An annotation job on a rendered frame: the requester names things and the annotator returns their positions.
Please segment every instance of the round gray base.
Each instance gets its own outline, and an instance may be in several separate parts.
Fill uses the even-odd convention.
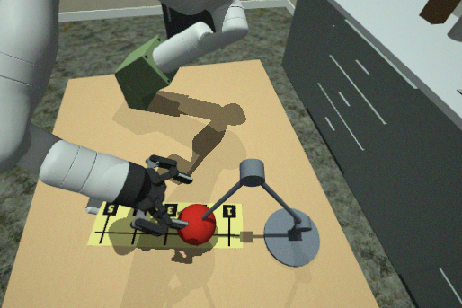
[[[264,240],[271,255],[284,265],[300,267],[308,264],[319,251],[319,232],[309,216],[292,210],[302,219],[300,227],[311,227],[301,233],[301,241],[289,241],[288,230],[294,226],[294,218],[285,209],[274,212],[264,226]]]

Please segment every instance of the gray cylinder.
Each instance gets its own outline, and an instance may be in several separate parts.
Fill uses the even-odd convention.
[[[452,29],[449,30],[448,37],[458,42],[462,42],[462,16],[460,16]]]
[[[264,182],[264,165],[258,159],[247,159],[240,163],[241,183],[246,187],[258,187]]]

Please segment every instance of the yellow mat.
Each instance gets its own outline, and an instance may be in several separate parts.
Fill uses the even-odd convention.
[[[164,203],[168,215],[178,218],[179,214],[191,203]],[[214,204],[203,204],[211,208]],[[243,213],[241,204],[224,204],[213,214],[217,220],[217,228],[212,238],[201,245],[190,245],[184,242],[178,232],[169,229],[168,234],[155,237],[131,228],[130,223],[135,219],[136,210],[129,207],[103,203],[94,221],[92,234],[87,245],[92,246],[120,246],[139,248],[227,248],[242,249]]]

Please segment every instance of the wooden table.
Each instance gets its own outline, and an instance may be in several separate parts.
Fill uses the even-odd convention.
[[[263,238],[235,250],[90,247],[88,198],[39,181],[4,308],[378,307],[260,60],[181,68],[148,110],[128,108],[114,75],[70,80],[54,134],[141,165],[178,160],[194,182],[168,181],[165,202],[216,202],[241,161],[260,159],[267,183],[315,222],[315,259],[284,266]],[[262,187],[227,202],[257,235],[280,209]]]

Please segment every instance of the gray rod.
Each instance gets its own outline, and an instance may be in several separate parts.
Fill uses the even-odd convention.
[[[209,215],[211,215],[215,209],[220,207],[223,204],[223,202],[225,202],[227,199],[229,199],[231,197],[231,195],[233,195],[239,188],[241,188],[241,186],[242,186],[241,181],[237,182],[237,184],[233,188],[231,188],[223,198],[219,199],[218,202],[215,205],[213,205],[213,207],[211,209],[209,209],[202,216],[202,220],[207,219],[207,217]]]
[[[264,183],[262,184],[262,186],[263,186],[263,188],[264,188],[266,191],[268,191],[268,193],[269,193],[271,196],[274,197],[274,199],[275,199],[276,201],[278,201],[278,202],[280,203],[281,206],[284,207],[284,209],[286,209],[286,210],[289,212],[289,214],[290,214],[291,216],[294,217],[294,219],[295,219],[295,224],[300,224],[300,223],[302,222],[302,219],[300,219],[300,217],[299,217],[298,215],[296,215],[295,212],[294,212],[292,209],[290,209],[288,205],[286,205],[286,203],[282,200],[282,198],[280,198],[279,195],[276,194],[276,192],[274,192],[274,190],[273,190],[272,188],[270,188],[270,186],[269,186],[268,184],[266,184],[266,182],[264,182]]]

